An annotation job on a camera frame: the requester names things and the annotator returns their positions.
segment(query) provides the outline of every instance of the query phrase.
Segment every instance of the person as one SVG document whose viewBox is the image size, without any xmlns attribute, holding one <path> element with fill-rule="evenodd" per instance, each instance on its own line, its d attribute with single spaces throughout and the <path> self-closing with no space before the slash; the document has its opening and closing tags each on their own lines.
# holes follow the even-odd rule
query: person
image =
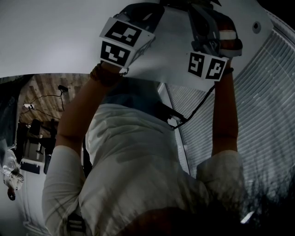
<svg viewBox="0 0 295 236">
<path fill-rule="evenodd" d="M 234 46 L 222 41 L 223 48 Z M 212 222 L 233 229 L 244 180 L 232 73 L 215 83 L 212 156 L 198 165 L 195 179 L 182 170 L 174 131 L 155 110 L 161 100 L 154 83 L 124 78 L 120 69 L 98 64 L 65 108 L 42 196 L 48 231 L 187 235 L 200 226 L 214 229 Z M 80 156 L 85 136 L 93 165 L 87 179 Z M 210 214 L 216 209 L 231 212 L 230 220 Z"/>
<path fill-rule="evenodd" d="M 3 174 L 3 182 L 8 187 L 7 195 L 10 200 L 15 200 L 15 191 L 18 191 L 22 188 L 24 183 L 24 177 L 17 170 L 12 171 L 11 174 Z"/>
</svg>

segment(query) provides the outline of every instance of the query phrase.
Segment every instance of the wall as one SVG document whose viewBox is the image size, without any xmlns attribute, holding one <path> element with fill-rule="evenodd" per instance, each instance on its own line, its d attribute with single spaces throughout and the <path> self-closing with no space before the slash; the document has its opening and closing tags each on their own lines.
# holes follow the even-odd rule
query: wall
<svg viewBox="0 0 295 236">
<path fill-rule="evenodd" d="M 1 0 L 0 77 L 90 73 L 107 19 L 137 2 L 145 1 Z"/>
<path fill-rule="evenodd" d="M 7 196 L 7 186 L 0 178 L 0 235 L 1 236 L 24 236 L 26 231 L 23 227 L 21 215 L 20 198 L 15 201 L 9 200 Z"/>
<path fill-rule="evenodd" d="M 43 213 L 42 213 L 42 191 L 46 175 L 44 174 L 44 156 L 40 155 L 39 160 L 36 159 L 38 144 L 27 142 L 24 152 L 24 158 L 40 162 L 40 174 L 21 170 L 25 182 L 21 189 L 22 211 L 26 221 L 39 229 L 44 235 L 47 234 L 45 229 Z"/>
</svg>

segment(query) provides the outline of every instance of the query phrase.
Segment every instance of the hair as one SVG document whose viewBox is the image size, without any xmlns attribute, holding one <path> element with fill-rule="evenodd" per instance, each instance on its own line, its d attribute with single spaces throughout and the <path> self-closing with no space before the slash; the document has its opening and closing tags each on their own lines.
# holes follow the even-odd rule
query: hair
<svg viewBox="0 0 295 236">
<path fill-rule="evenodd" d="M 12 188 L 9 188 L 8 191 L 7 191 L 7 195 L 9 197 L 9 199 L 11 201 L 14 201 L 15 200 L 15 194 L 14 194 L 14 191 Z"/>
<path fill-rule="evenodd" d="M 222 201 L 215 199 L 209 205 L 195 199 L 193 208 L 188 207 L 186 211 L 175 209 L 174 216 L 172 212 L 166 216 L 163 222 L 165 223 L 167 219 L 171 221 L 170 233 L 162 233 L 159 229 L 151 232 L 152 222 L 147 222 L 147 225 L 142 224 L 140 218 L 144 217 L 161 220 L 157 217 L 159 213 L 155 212 L 154 216 L 148 214 L 138 216 L 118 235 L 145 235 L 146 231 L 149 231 L 149 234 L 161 233 L 161 235 L 170 236 L 223 231 L 241 234 L 272 233 L 282 230 L 292 232 L 295 222 L 295 168 L 292 168 L 281 181 L 278 179 L 281 178 L 278 176 L 275 182 L 267 183 L 262 176 L 257 177 L 243 197 L 243 206 L 237 206 L 229 198 L 222 199 Z M 242 223 L 241 219 L 248 213 L 252 215 Z"/>
</svg>

